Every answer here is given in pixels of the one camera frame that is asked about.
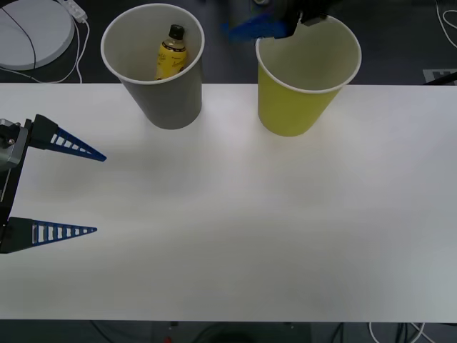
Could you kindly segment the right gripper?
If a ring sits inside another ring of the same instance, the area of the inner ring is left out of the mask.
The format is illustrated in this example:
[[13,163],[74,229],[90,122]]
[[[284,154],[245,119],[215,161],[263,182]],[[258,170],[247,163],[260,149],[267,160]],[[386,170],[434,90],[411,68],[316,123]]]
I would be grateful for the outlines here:
[[269,1],[267,13],[229,14],[221,28],[231,39],[253,41],[292,36],[299,24],[315,24],[327,17],[329,1]]

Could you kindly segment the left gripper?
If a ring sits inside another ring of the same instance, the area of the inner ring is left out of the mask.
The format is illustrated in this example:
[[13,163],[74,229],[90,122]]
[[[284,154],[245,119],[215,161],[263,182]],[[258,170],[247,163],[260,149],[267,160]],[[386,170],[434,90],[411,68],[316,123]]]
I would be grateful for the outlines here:
[[[37,149],[106,161],[106,157],[101,152],[40,114],[35,116],[29,145]],[[1,228],[4,228],[1,233],[1,253],[19,252],[97,232],[96,227],[18,217],[9,219],[26,152],[26,144],[21,146],[15,144],[1,153]]]

